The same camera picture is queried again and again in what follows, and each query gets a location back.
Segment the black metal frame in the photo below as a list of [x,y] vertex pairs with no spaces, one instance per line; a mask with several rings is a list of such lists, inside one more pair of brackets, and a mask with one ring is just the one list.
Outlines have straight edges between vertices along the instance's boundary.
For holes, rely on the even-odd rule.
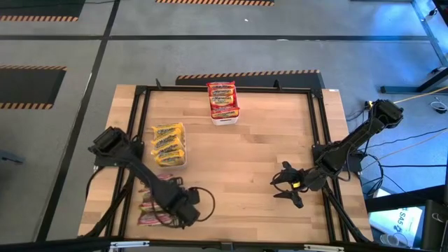
[[[131,134],[129,129],[132,130],[130,125],[134,124],[135,117],[137,116],[137,104],[140,96],[142,95],[142,90],[144,90],[145,98],[143,103],[143,109],[142,113],[140,115],[140,123],[139,123],[139,131],[136,135],[136,137],[141,141],[141,137],[143,134],[144,129],[144,121],[146,120],[146,115],[148,112],[148,102],[149,97],[151,95],[152,91],[180,91],[180,92],[207,92],[206,86],[164,86],[162,87],[161,84],[156,80],[157,85],[156,86],[137,86],[136,92],[134,96],[134,101],[132,104],[131,113],[129,115],[129,124],[128,124],[128,134]],[[311,119],[311,128],[313,132],[313,139],[314,139],[314,145],[320,144],[319,141],[319,130],[317,126],[317,120],[316,120],[316,111],[314,108],[314,98],[318,101],[318,109],[321,116],[321,122],[322,122],[322,128],[323,128],[323,136],[325,139],[325,142],[328,144],[330,143],[330,131],[328,129],[328,123],[326,118],[326,111],[325,106],[323,103],[323,95],[321,90],[312,90],[309,88],[291,88],[291,87],[282,87],[279,82],[276,82],[274,84],[274,87],[237,87],[238,92],[252,92],[252,93],[284,93],[284,94],[301,94],[307,96],[308,106],[309,106],[309,115]],[[117,180],[115,182],[115,191],[119,191],[123,184],[123,174],[121,176],[117,177]],[[342,203],[342,198],[340,194],[340,187],[339,183],[333,183],[334,188],[334,194],[336,195],[337,199]],[[328,197],[322,193],[323,196],[323,203],[325,207],[325,218],[327,222],[327,230],[328,230],[328,236],[330,243],[336,242],[335,237],[335,228],[333,223],[333,217],[330,207],[330,202]],[[126,227],[126,221],[127,221],[127,213],[129,211],[130,207],[130,200],[132,197],[132,191],[129,191],[129,194],[126,196],[124,200],[123,205],[123,211],[120,219],[120,226],[118,228],[118,236],[123,237],[125,236],[125,227]],[[111,221],[108,225],[109,232],[106,233],[106,236],[111,235],[112,230],[112,223]],[[342,232],[342,239],[344,242],[349,241],[348,236],[348,230],[347,227],[342,223],[342,221],[339,219],[339,224],[341,225],[341,232]],[[304,244],[280,244],[280,243],[250,243],[250,242],[230,242],[232,247],[233,246],[247,246],[251,245],[254,247],[262,247],[264,249],[282,249],[282,248],[290,248],[290,249],[304,249]],[[151,245],[157,245],[157,246],[194,246],[194,247],[207,247],[207,248],[218,248],[218,249],[226,249],[228,248],[227,243],[223,243],[220,241],[168,241],[168,240],[151,240]]]
[[[440,49],[440,46],[438,45],[438,40],[434,37],[433,32],[431,31],[431,28],[429,27],[425,16],[420,10],[420,7],[418,6],[417,2],[415,0],[408,1],[412,4],[412,7],[414,8],[414,11],[417,15],[417,17],[420,19],[421,26],[426,32],[426,35],[429,38],[429,41],[434,49],[435,54],[440,60],[440,63],[443,67],[448,67],[448,61],[445,58],[442,49]],[[433,0],[435,6],[438,8],[439,12],[442,14],[442,9],[440,8],[440,5],[437,3],[436,0]],[[426,92],[433,91],[430,88],[431,87],[437,87],[439,84],[444,82],[448,79],[448,69],[442,70],[438,73],[436,73],[433,77],[431,77],[429,80],[425,81],[423,84],[421,84],[418,87],[403,87],[403,86],[382,86],[380,88],[381,93],[385,94],[423,94]],[[443,90],[441,92],[438,92],[439,95],[448,95],[448,90]]]

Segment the wooden table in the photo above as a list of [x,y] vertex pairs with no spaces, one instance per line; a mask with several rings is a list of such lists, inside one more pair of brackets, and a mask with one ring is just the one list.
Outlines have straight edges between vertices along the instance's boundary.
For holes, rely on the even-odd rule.
[[[117,87],[107,127],[126,129],[134,90],[134,85]],[[323,90],[323,96],[331,139],[342,139],[348,134],[348,129],[340,94],[337,90]],[[313,165],[313,136],[306,95],[239,93],[238,102],[241,107],[238,123],[214,126],[209,117],[207,93],[151,92],[143,140],[149,146],[153,139],[153,125],[182,122],[188,145],[188,168],[181,171],[158,169],[153,165],[150,148],[145,149],[143,162],[156,174],[168,171],[182,176],[186,187],[209,189],[216,198],[216,210],[209,220],[195,223],[185,230],[137,226],[138,205],[141,203],[141,194],[137,191],[142,185],[136,181],[126,238],[328,243],[322,193],[309,191],[300,194],[304,207],[297,209],[290,200],[273,198],[277,191],[269,184],[272,176],[280,171],[282,161],[289,161],[295,168],[308,169]],[[320,120],[318,124],[319,136],[324,142]],[[115,167],[105,169],[92,182],[79,228],[80,235],[88,232],[109,207],[117,170]],[[341,183],[341,192],[347,213],[371,239],[368,214],[356,176],[352,176],[350,182]],[[197,208],[202,216],[210,212],[211,199],[207,194],[201,193]],[[333,218],[340,239],[334,210]],[[115,218],[114,234],[117,233],[119,219]]]

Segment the gray floor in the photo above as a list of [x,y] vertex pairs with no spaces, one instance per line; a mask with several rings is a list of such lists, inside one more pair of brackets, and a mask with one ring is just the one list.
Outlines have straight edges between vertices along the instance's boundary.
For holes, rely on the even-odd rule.
[[[85,6],[80,21],[69,24],[0,23],[1,34],[102,34],[111,4]],[[425,35],[408,3],[362,3],[348,0],[277,0],[275,7],[186,6],[124,0],[113,34],[287,34],[287,35]],[[0,243],[28,242],[35,234],[70,128],[88,81],[97,41],[3,41],[0,64],[65,65],[69,70],[49,111],[0,110],[0,148],[25,156],[27,163],[0,163]],[[346,114],[365,100],[398,100],[381,85],[418,85],[440,62],[431,44],[341,41],[111,41],[107,45],[69,174],[49,238],[75,237],[93,157],[87,152],[104,129],[117,84],[173,85],[181,74],[284,69],[320,69],[327,88],[341,91]],[[439,96],[448,103],[448,97]],[[424,97],[400,105],[405,119],[372,144],[446,127],[448,115],[434,112]],[[350,122],[353,129],[358,122]],[[370,149],[379,157],[417,143]],[[448,135],[384,159],[388,165],[446,162]],[[444,181],[440,168],[388,168],[405,190]],[[374,179],[371,166],[363,178]],[[384,187],[398,192],[387,179]]]

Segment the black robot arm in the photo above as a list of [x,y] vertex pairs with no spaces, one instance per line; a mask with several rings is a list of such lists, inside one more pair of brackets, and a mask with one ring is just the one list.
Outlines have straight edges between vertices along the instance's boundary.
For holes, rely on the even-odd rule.
[[176,183],[160,180],[140,159],[134,155],[130,140],[119,128],[108,128],[89,147],[97,157],[124,162],[126,168],[150,188],[153,199],[167,213],[176,216],[182,225],[191,226],[200,212],[193,204],[199,202],[196,190],[186,190]]
[[[357,151],[366,141],[375,134],[380,133],[383,129],[396,127],[402,119],[402,108],[398,108],[389,100],[377,100],[370,108],[368,119],[362,125],[343,140],[321,148],[314,160],[315,167],[308,170],[296,170],[288,162],[283,162],[284,169],[276,174],[271,182],[272,185],[281,191],[274,197],[290,199],[295,206],[302,208],[303,202],[299,193],[305,193],[308,189],[313,191],[322,189],[355,240],[357,242],[368,242],[369,240],[354,225],[342,205],[333,195],[332,190],[328,186],[327,178],[336,179],[352,152]],[[291,190],[282,190],[277,187],[278,183],[283,182],[289,183]]]
[[310,190],[321,189],[326,178],[336,178],[345,166],[348,156],[357,151],[366,141],[382,130],[394,128],[403,119],[403,109],[389,100],[377,100],[369,111],[368,119],[341,141],[325,146],[318,158],[316,167],[309,170],[304,185]]

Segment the table leg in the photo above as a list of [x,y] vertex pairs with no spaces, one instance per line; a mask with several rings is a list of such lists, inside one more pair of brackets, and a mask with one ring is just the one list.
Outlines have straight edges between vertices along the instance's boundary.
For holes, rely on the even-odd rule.
[[[382,86],[381,92],[384,94],[423,94],[430,92],[430,88],[435,88],[448,79],[448,68],[436,73],[432,78],[421,84],[419,87],[398,87],[398,86]],[[448,95],[448,90],[437,93],[438,95]]]

